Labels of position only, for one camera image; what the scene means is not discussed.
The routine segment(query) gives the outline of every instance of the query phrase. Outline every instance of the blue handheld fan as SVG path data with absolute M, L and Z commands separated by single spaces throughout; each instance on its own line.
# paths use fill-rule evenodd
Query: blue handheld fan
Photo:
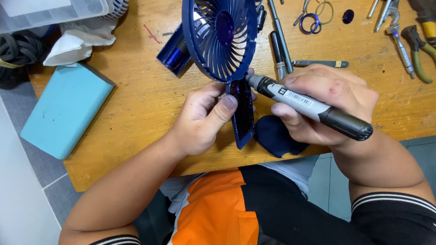
M 244 79 L 257 38 L 255 0 L 183 0 L 182 26 L 186 46 L 207 77 L 226 83 L 238 100 L 232 117 L 239 149 L 254 135 L 251 89 Z

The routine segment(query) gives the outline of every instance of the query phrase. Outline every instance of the hand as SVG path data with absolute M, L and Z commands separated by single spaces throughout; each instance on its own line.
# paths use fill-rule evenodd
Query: hand
M 254 74 L 254 70 L 250 68 L 249 73 Z M 218 131 L 238 106 L 235 97 L 224 93 L 225 84 L 216 81 L 188 93 L 175 124 L 167 133 L 182 154 L 199 155 L 212 147 Z
M 342 109 L 366 122 L 372 121 L 378 94 L 367 88 L 366 82 L 350 71 L 314 64 L 287 75 L 282 83 L 292 91 Z M 302 116 L 286 104 L 274 104 L 271 112 L 282 119 L 296 141 L 340 146 L 352 140 L 324 124 Z

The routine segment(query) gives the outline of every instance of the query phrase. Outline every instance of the wooden table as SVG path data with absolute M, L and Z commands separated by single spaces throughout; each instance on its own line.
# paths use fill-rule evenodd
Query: wooden table
M 286 42 L 293 60 L 349 61 L 349 70 L 368 82 L 380 94 L 374 112 L 373 125 L 397 140 L 407 140 L 436 134 L 436 84 L 426 85 L 419 79 L 411 80 L 406 73 L 392 38 L 383 30 L 373 29 L 381 13 L 379 4 L 375 16 L 366 18 L 372 0 L 331 0 L 335 10 L 332 23 L 323 26 L 318 35 L 304 35 L 292 23 L 300 15 L 303 0 L 276 0 Z M 317 3 L 311 1 L 313 12 Z M 257 38 L 252 67 L 258 74 L 276 77 L 269 33 L 273 30 L 271 13 Z M 354 21 L 345 25 L 341 18 L 345 10 L 355 12 Z M 416 13 L 407 1 L 399 5 L 402 27 L 417 24 Z M 326 6 L 321 20 L 330 16 Z M 96 47 L 89 64 L 114 81 L 117 86 L 86 130 L 65 167 L 77 191 L 85 191 L 95 180 L 161 137 L 174 123 L 186 94 L 206 84 L 209 79 L 195 65 L 178 78 L 167 70 L 156 55 L 181 22 L 181 0 L 132 0 L 127 15 L 115 29 L 116 41 L 108 47 Z M 160 43 L 149 36 L 144 24 Z M 425 71 L 436 77 L 435 64 L 421 52 Z M 53 68 L 36 68 L 31 81 L 39 97 Z M 259 96 L 255 120 L 271 114 L 273 101 Z M 302 154 L 290 159 L 327 153 L 326 147 L 311 145 Z M 259 144 L 251 140 L 243 150 L 235 146 L 231 123 L 217 135 L 216 144 L 201 156 L 182 161 L 172 176 L 225 169 L 235 166 L 275 161 Z

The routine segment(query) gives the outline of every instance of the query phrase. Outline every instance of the barcode label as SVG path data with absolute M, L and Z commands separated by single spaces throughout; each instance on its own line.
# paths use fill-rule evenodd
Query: barcode label
M 292 91 L 289 91 L 289 90 L 286 90 L 286 92 L 283 94 L 283 96 L 285 96 L 285 97 L 287 97 L 287 98 L 289 98 L 289 99 L 291 99 L 291 100 L 293 100 L 293 101 L 295 101 L 295 102 L 297 102 L 297 103 L 299 103 L 307 108 L 310 108 L 313 105 L 313 101 L 311 101 L 310 99 L 306 99 L 306 98 L 304 98 L 304 97 L 302 97 L 302 96 L 300 96 Z

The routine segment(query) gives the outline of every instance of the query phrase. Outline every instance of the white wall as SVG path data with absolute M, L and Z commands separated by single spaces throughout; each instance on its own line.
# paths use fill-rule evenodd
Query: white wall
M 0 98 L 0 245 L 55 245 L 60 230 Z

